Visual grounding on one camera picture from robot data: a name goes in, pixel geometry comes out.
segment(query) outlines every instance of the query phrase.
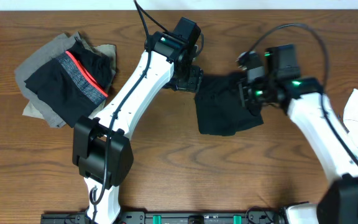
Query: green marking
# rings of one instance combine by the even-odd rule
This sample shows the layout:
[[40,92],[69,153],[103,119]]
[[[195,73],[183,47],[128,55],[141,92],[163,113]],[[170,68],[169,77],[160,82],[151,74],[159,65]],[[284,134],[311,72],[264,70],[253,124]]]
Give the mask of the green marking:
[[161,215],[153,216],[153,224],[161,224]]
[[260,96],[262,94],[264,94],[264,92],[262,90],[258,90],[258,91],[255,92],[256,96]]
[[302,84],[302,82],[299,82],[299,81],[294,80],[294,81],[292,81],[292,84],[293,84],[294,86],[299,86],[299,85]]
[[240,215],[233,216],[233,224],[241,224],[241,216]]

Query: dark garment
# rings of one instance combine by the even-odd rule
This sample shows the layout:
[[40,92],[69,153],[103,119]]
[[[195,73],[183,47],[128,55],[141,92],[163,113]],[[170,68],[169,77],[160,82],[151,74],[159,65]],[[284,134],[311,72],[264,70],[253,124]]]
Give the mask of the dark garment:
[[107,98],[103,87],[111,78],[108,57],[96,55],[76,42],[35,71],[25,87],[74,127],[81,116],[89,116]]
[[204,76],[195,96],[198,129],[201,134],[232,136],[263,124],[260,108],[243,108],[236,82],[241,72],[228,76]]

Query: wood grain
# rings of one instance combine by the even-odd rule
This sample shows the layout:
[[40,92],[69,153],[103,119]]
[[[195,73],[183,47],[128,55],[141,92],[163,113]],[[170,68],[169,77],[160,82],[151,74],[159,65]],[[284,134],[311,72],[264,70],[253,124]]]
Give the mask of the wood grain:
[[[286,22],[318,30],[331,59],[328,93],[337,113],[358,88],[358,11],[150,11],[169,29],[181,16],[198,23],[205,47],[196,64],[207,74],[236,69],[235,59],[264,32]],[[149,22],[150,32],[157,26]],[[135,11],[0,12],[0,223],[38,223],[44,212],[88,206],[85,183],[71,163],[73,130],[51,129],[22,116],[27,100],[14,69],[62,32],[79,30],[93,45],[117,45],[119,91],[143,51]],[[296,43],[305,76],[321,78],[316,42],[299,29],[278,31],[258,48]],[[150,211],[245,210],[318,202],[327,181],[297,127],[273,108],[265,124],[231,137],[198,132],[194,95],[161,90],[132,138],[135,162],[121,185],[120,202]]]

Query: white backdrop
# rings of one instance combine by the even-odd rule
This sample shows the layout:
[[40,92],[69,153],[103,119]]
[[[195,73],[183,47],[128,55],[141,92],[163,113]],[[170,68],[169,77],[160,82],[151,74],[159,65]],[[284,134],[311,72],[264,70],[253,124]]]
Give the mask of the white backdrop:
[[[148,10],[358,9],[358,0],[138,0]],[[128,10],[133,0],[0,0],[0,10]]]

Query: wooden table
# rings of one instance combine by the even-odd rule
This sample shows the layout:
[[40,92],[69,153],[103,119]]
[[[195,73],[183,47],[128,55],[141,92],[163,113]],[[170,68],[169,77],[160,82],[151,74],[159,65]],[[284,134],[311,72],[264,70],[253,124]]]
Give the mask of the wooden table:
[[[237,56],[273,26],[305,22],[327,43],[328,93],[337,113],[358,88],[358,11],[150,11],[173,29],[181,16],[198,23],[205,47],[196,64],[206,74],[237,69]],[[150,32],[157,26],[148,21]],[[38,223],[44,212],[83,210],[88,194],[71,163],[73,130],[22,116],[27,100],[14,69],[62,32],[79,30],[93,45],[117,45],[120,90],[144,50],[135,11],[0,12],[0,223]],[[281,30],[258,48],[295,43],[305,76],[322,76],[322,56],[309,33]],[[194,95],[161,90],[132,138],[135,162],[120,188],[125,207],[149,211],[246,210],[318,202],[328,183],[298,128],[274,108],[265,124],[231,137],[198,132]]]

